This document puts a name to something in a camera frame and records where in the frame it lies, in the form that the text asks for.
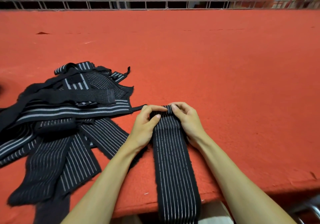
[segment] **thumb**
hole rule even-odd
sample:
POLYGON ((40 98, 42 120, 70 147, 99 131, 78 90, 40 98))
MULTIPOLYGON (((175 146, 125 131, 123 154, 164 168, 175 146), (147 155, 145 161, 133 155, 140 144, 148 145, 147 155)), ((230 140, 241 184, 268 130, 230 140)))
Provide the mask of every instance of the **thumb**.
POLYGON ((161 115, 157 114, 153 116, 147 124, 150 125, 150 127, 152 127, 153 129, 159 123, 160 118, 161 118, 161 115))
POLYGON ((174 113, 177 118, 182 121, 183 118, 186 116, 175 104, 171 105, 172 112, 174 113))

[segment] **hand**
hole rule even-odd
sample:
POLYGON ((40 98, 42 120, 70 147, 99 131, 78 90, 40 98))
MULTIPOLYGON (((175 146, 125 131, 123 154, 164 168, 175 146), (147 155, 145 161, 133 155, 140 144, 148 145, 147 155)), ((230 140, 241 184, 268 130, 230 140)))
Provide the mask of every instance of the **hand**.
POLYGON ((134 122, 131 133, 128 136, 125 144, 130 144, 136 153, 138 153, 149 143, 152 137, 153 128, 158 124, 161 118, 161 115, 157 114, 149 120, 149 114, 152 111, 165 112, 167 110, 168 109, 162 106, 144 105, 141 109, 141 112, 138 114, 136 121, 134 122))
POLYGON ((174 115, 181 121, 182 128, 191 145, 199 149, 198 142, 208 135, 202 127, 197 111, 184 102, 175 102, 169 105, 171 105, 174 115))

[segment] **forearm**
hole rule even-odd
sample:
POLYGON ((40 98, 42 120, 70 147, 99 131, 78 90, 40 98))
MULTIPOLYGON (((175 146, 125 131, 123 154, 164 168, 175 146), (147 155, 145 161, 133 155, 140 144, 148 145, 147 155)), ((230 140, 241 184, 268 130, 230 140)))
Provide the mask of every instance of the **forearm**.
POLYGON ((295 224, 209 136, 204 134, 197 142, 238 224, 295 224))
POLYGON ((122 182, 136 155, 128 145, 130 142, 122 145, 62 224, 108 224, 110 222, 122 182))

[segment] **left hand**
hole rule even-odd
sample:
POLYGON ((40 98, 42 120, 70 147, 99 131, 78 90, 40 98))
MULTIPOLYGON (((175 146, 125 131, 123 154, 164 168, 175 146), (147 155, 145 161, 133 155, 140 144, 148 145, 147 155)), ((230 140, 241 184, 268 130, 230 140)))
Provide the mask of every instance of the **left hand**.
POLYGON ((152 111, 162 111, 165 112, 168 109, 157 105, 144 105, 141 112, 138 114, 136 121, 134 122, 133 128, 130 135, 128 136, 125 144, 130 144, 138 153, 143 147, 145 147, 151 137, 153 128, 160 121, 161 115, 157 114, 152 119, 149 120, 149 114, 152 111))

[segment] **red tablecloth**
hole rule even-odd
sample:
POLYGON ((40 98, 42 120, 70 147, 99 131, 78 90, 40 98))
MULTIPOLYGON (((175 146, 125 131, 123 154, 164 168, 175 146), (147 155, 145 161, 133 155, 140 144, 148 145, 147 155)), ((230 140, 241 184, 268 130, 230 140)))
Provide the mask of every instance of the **red tablecloth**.
MULTIPOLYGON (((319 188, 319 21, 319 11, 302 10, 0 12, 0 107, 69 62, 131 66, 122 84, 135 86, 133 106, 186 101, 267 193, 319 188)), ((130 132, 136 115, 115 121, 130 132)), ((109 160, 93 151, 103 169, 109 160)), ((201 155, 189 153, 201 199, 221 198, 201 155)), ((33 221, 33 206, 6 205, 25 161, 0 169, 1 224, 33 221)), ((92 184, 72 195, 72 208, 92 184)), ((114 216, 155 210, 150 150, 128 173, 114 216)))

